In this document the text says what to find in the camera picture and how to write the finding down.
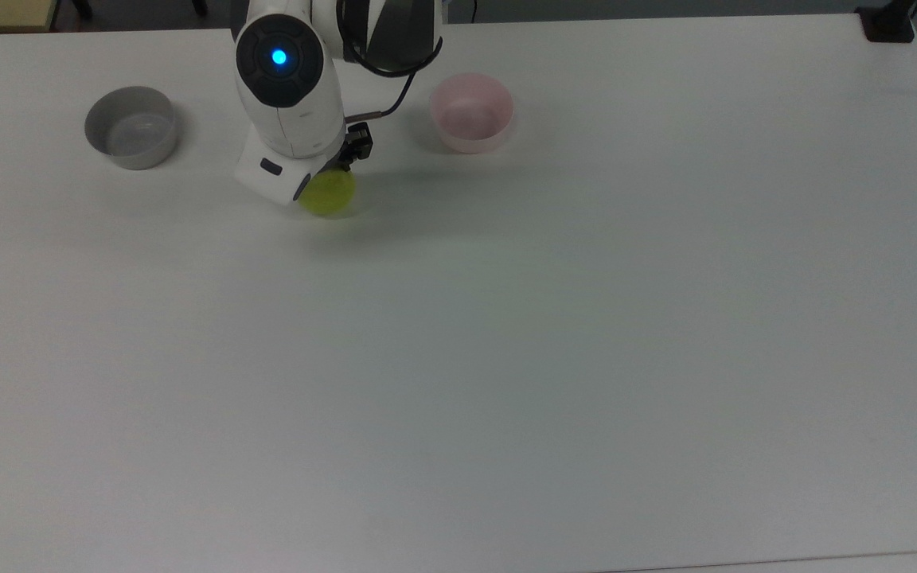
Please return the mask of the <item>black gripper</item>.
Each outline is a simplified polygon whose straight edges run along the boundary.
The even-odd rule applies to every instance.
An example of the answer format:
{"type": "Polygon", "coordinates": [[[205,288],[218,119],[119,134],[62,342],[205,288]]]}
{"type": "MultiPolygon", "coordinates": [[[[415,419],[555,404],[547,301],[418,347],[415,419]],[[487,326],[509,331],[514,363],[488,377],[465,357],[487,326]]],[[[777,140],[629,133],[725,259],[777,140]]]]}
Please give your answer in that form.
{"type": "Polygon", "coordinates": [[[338,167],[351,170],[353,163],[366,160],[373,148],[373,138],[366,121],[346,127],[345,137],[338,154],[338,167]]]}

